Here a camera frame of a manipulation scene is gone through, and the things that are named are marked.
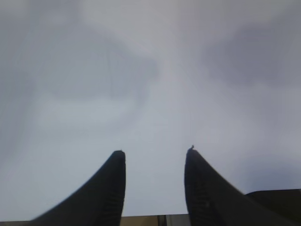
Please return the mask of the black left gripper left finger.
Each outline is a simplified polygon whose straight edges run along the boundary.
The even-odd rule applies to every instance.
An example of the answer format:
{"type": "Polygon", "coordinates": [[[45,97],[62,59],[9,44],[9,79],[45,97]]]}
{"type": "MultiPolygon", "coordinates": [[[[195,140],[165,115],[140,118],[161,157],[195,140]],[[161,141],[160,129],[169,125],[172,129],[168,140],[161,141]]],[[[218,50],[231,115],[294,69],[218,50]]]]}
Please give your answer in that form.
{"type": "Polygon", "coordinates": [[[126,157],[114,151],[76,192],[36,219],[32,226],[118,226],[126,188],[126,157]]]}

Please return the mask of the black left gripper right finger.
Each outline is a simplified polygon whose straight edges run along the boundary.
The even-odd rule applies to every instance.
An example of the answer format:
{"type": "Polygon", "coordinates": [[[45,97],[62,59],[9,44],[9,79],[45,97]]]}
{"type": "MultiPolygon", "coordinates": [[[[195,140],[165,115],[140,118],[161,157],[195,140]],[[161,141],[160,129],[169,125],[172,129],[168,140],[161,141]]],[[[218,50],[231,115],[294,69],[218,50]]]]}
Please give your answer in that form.
{"type": "Polygon", "coordinates": [[[186,154],[185,199],[192,226],[299,226],[300,189],[243,194],[191,147],[186,154]]]}

